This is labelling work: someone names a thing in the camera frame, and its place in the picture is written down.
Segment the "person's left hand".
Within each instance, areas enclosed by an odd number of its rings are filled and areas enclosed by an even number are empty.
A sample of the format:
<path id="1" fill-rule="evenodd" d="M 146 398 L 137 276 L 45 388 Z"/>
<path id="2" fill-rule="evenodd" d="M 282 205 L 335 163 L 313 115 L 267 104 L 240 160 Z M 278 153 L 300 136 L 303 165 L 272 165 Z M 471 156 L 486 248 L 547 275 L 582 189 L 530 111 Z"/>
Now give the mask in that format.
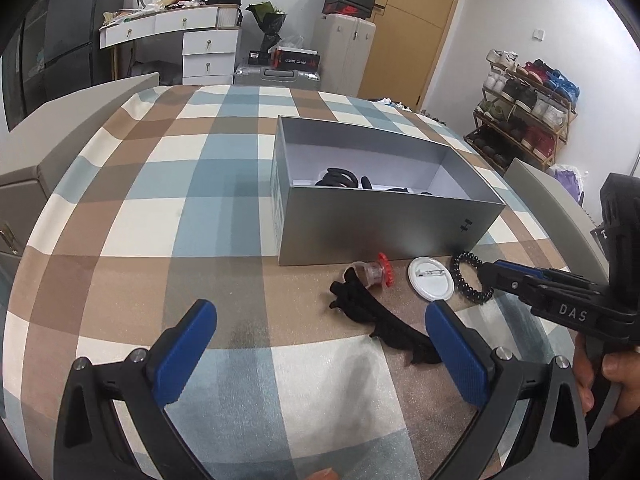
<path id="1" fill-rule="evenodd" d="M 340 476 L 332 468 L 326 468 L 314 472 L 306 480 L 340 480 Z"/>

